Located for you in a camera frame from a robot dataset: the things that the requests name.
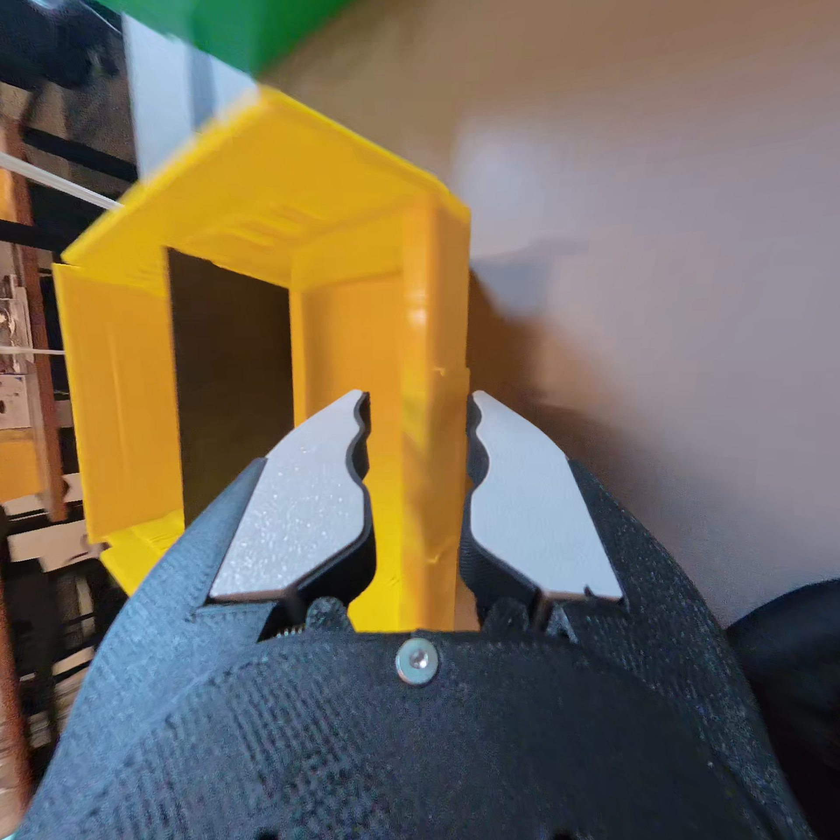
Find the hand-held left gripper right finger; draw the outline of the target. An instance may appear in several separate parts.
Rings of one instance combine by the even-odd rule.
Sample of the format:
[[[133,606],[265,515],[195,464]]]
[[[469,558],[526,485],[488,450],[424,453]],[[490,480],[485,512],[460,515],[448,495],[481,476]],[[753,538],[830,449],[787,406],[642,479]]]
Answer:
[[[469,396],[467,438],[459,573],[476,605],[619,603],[623,589],[564,451],[484,391]]]

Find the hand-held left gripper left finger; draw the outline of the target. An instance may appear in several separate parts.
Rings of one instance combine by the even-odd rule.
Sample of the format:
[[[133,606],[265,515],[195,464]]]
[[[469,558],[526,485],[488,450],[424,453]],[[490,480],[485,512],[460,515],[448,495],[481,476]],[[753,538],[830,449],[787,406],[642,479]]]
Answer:
[[[212,603],[349,606],[376,571],[370,394],[352,390],[270,450],[208,593]]]

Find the yellow plastic bin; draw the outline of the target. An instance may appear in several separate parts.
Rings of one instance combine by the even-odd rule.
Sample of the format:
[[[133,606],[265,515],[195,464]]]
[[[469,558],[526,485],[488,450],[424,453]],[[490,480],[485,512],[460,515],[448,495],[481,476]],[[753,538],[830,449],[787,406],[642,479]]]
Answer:
[[[469,210],[269,88],[135,185],[54,267],[91,541],[128,593],[185,528],[167,251],[284,287],[294,426],[371,397],[360,629],[452,629],[466,491]]]

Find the black mesh wrist rest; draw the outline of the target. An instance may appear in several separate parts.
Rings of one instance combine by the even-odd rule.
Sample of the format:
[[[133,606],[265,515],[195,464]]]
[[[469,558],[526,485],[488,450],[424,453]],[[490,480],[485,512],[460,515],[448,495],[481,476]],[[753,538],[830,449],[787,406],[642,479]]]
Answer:
[[[806,821],[838,839],[839,580],[781,595],[726,633]]]

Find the green plastic bin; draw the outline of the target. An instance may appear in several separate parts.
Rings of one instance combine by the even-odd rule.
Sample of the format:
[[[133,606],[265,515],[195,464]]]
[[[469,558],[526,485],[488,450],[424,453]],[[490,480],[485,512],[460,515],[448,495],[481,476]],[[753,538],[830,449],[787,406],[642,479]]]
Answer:
[[[102,1],[154,32],[256,77],[351,1]]]

